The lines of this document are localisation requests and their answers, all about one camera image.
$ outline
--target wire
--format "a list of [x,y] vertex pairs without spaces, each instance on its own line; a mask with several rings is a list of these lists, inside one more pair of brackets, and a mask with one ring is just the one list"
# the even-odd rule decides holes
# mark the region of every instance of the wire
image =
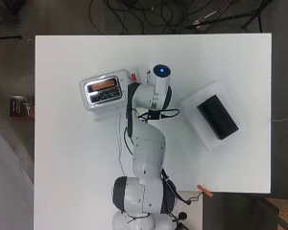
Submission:
[[118,109],[117,112],[118,116],[116,117],[116,124],[115,124],[115,134],[116,134],[116,140],[117,140],[117,146],[118,146],[118,162],[119,165],[121,167],[122,173],[125,176],[125,172],[124,172],[124,168],[123,168],[123,164],[121,161],[121,156],[122,156],[122,141],[121,141],[121,113],[120,113],[120,109]]
[[123,31],[125,29],[126,33],[129,34],[129,31],[127,30],[125,23],[122,22],[122,19],[119,17],[119,15],[115,12],[115,10],[110,6],[109,1],[108,0],[104,0],[104,3],[106,4],[106,6],[111,10],[111,12],[116,16],[116,18],[118,19],[118,21],[121,23],[121,25],[123,26]]
[[94,24],[93,19],[91,17],[91,8],[92,8],[92,4],[93,4],[94,0],[91,0],[89,3],[89,7],[88,7],[88,17],[89,17],[89,21],[90,23],[93,25],[93,27],[95,27],[95,29],[99,32],[100,35],[103,35],[103,33],[97,28],[97,26]]
[[258,15],[258,25],[259,25],[259,32],[263,33],[262,32],[262,23],[261,23],[261,16]]
[[226,11],[228,11],[229,8],[230,8],[233,4],[236,4],[236,3],[239,2],[239,1],[240,1],[240,0],[232,0],[232,1],[227,0],[228,6],[227,6],[227,7],[223,10],[223,12],[218,16],[218,18],[217,18],[218,21],[215,22],[215,23],[213,23],[213,25],[212,25],[210,28],[208,28],[206,31],[210,31],[217,23],[219,23],[221,17],[223,16],[223,14],[224,14]]
[[179,27],[179,25],[189,16],[191,16],[194,13],[200,12],[201,10],[205,9],[206,7],[208,7],[210,5],[210,3],[212,2],[212,0],[209,0],[204,6],[202,6],[201,8],[198,8],[195,11],[190,12],[189,14],[187,14],[186,16],[184,16],[180,22],[177,24],[176,28],[175,28],[175,32],[177,31],[177,28]]
[[200,192],[197,196],[195,197],[190,197],[188,200],[190,201],[199,201],[200,196],[203,194],[203,192]]
[[126,133],[127,133],[127,128],[125,127],[125,131],[124,131],[124,142],[125,142],[125,145],[126,145],[126,147],[127,147],[127,150],[129,151],[129,153],[130,153],[131,155],[133,155],[133,153],[132,153],[131,149],[129,148],[129,146],[128,146],[128,144],[127,144],[127,141],[126,141]]
[[[120,2],[118,0],[115,0],[117,2],[117,4],[119,5],[120,9],[123,10],[123,7],[122,5],[120,4]],[[123,11],[123,14],[124,14],[124,21],[123,21],[123,24],[125,25],[126,23],[126,14],[125,14],[125,11]],[[124,30],[125,30],[125,26],[122,27],[122,32],[120,35],[124,35]]]
[[130,216],[129,214],[128,214],[128,217],[130,217],[132,220],[129,220],[127,223],[130,223],[130,222],[133,222],[134,220],[136,220],[136,219],[146,219],[147,217],[149,217],[151,214],[147,214],[147,216],[145,216],[145,217],[132,217],[132,216]]
[[106,6],[109,8],[109,9],[111,9],[112,11],[115,11],[115,12],[128,12],[128,13],[130,13],[130,14],[132,14],[140,23],[141,23],[141,33],[144,35],[145,33],[144,33],[144,23],[143,23],[143,21],[141,20],[141,18],[139,18],[134,12],[132,12],[132,11],[127,11],[127,10],[123,10],[122,8],[121,9],[115,9],[115,8],[113,8],[112,6],[110,6],[110,5],[108,5],[108,4],[106,4]]
[[284,119],[273,119],[271,120],[272,122],[275,122],[275,123],[280,123],[280,122],[287,122],[288,121],[288,118],[284,118]]

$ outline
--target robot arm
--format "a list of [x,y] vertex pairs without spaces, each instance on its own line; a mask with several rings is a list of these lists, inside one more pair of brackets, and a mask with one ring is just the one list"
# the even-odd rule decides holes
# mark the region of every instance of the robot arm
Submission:
[[132,216],[171,213],[176,198],[161,179],[165,153],[165,138],[155,126],[143,123],[136,109],[165,109],[171,99],[170,69],[154,68],[156,86],[129,85],[127,119],[128,135],[133,142],[132,169],[136,177],[119,177],[113,188],[113,203]]

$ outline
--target floor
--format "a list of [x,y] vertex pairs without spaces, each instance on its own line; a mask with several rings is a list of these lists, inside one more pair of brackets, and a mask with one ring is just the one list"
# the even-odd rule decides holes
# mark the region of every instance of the floor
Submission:
[[[143,0],[145,7],[154,5],[157,0]],[[195,0],[188,5],[192,12],[204,6],[207,0]],[[248,12],[260,4],[261,0],[240,0],[223,16]],[[21,26],[0,26],[0,35],[23,35],[22,40],[0,41],[0,133],[8,140],[17,156],[33,179],[34,128],[33,121],[11,120],[9,118],[10,95],[34,95],[35,93],[35,35],[98,35],[88,17],[90,0],[31,0],[19,14]],[[185,30],[201,15],[218,11],[211,16],[217,18],[227,5],[226,0],[214,0],[204,10],[195,13],[178,27],[180,34],[193,34]],[[93,21],[105,35],[120,35],[122,26],[105,6],[103,1],[93,1],[91,8]],[[179,17],[180,9],[175,11],[173,21]],[[154,24],[162,23],[158,16],[149,15]],[[231,28],[232,24],[243,24],[247,19],[215,25],[210,34],[245,33]],[[274,0],[262,13],[263,30],[273,34],[272,55],[272,115],[273,119],[288,118],[288,0]],[[131,35],[141,35],[141,25],[132,15],[127,15],[126,27]],[[257,21],[249,26],[250,33],[258,33]],[[145,34],[160,35],[163,28],[155,28],[145,23]],[[288,199],[288,122],[272,123],[272,194],[267,196]],[[204,198],[204,229],[272,229],[274,223],[265,221],[245,198],[239,195],[217,194],[213,199]]]

